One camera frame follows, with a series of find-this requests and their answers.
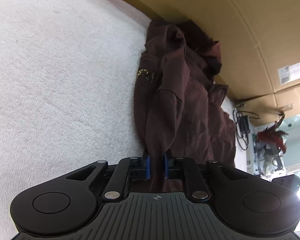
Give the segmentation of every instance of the circular cap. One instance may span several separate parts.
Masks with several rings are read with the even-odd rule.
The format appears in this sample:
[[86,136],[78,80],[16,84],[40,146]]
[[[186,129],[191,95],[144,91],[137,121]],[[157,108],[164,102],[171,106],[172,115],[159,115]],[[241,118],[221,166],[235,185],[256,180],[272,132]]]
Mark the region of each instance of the circular cap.
[[108,199],[116,199],[118,197],[120,197],[120,193],[116,191],[108,191],[107,193],[105,193],[105,198]]
[[195,192],[192,193],[192,196],[195,197],[195,198],[198,198],[198,199],[205,199],[209,195],[205,191],[195,191]]
[[62,193],[50,192],[38,196],[33,201],[33,207],[44,214],[55,214],[65,210],[70,204],[70,198]]
[[259,213],[275,211],[280,206],[280,199],[268,192],[251,192],[242,199],[246,208]]

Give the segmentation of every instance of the white rug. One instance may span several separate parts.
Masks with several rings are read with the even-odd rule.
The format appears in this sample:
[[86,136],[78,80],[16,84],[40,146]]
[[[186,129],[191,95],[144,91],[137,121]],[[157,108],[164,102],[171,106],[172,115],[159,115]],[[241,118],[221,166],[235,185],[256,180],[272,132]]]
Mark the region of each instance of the white rug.
[[142,153],[132,97],[149,22],[121,0],[0,0],[0,240],[21,191]]

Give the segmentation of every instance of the ribbed rubber pad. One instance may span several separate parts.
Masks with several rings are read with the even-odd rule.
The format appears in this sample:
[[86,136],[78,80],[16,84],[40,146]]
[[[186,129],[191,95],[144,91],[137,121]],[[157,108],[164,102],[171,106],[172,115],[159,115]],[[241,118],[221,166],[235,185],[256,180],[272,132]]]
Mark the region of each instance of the ribbed rubber pad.
[[[43,239],[21,233],[14,240]],[[207,204],[188,201],[182,192],[130,193],[107,203],[89,225],[49,240],[297,240],[294,233],[271,238],[242,235],[227,228]]]

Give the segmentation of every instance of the red object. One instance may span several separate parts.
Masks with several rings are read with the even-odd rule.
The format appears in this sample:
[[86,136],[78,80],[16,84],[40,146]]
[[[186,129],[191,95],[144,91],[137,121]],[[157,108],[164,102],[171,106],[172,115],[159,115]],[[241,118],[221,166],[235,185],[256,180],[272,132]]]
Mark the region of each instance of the red object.
[[150,23],[134,90],[136,128],[150,156],[151,192],[183,190],[181,181],[164,180],[168,149],[199,164],[214,159],[234,167],[235,124],[221,108],[228,87],[213,82],[222,66],[219,44],[192,22],[180,27],[183,32],[168,22]]
[[283,119],[284,115],[281,117],[279,122],[275,122],[275,124],[270,128],[266,128],[264,131],[258,132],[257,141],[275,144],[278,149],[281,149],[283,153],[286,153],[287,147],[283,143],[282,136],[288,134],[282,130],[276,130],[281,125]]

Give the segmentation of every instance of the crosshair marking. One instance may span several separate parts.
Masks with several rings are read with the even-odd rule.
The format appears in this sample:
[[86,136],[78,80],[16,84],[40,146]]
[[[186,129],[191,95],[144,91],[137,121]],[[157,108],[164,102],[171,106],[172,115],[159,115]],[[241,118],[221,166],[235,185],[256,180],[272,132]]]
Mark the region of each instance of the crosshair marking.
[[155,195],[153,198],[154,198],[156,201],[162,199],[161,196],[159,196],[159,195]]

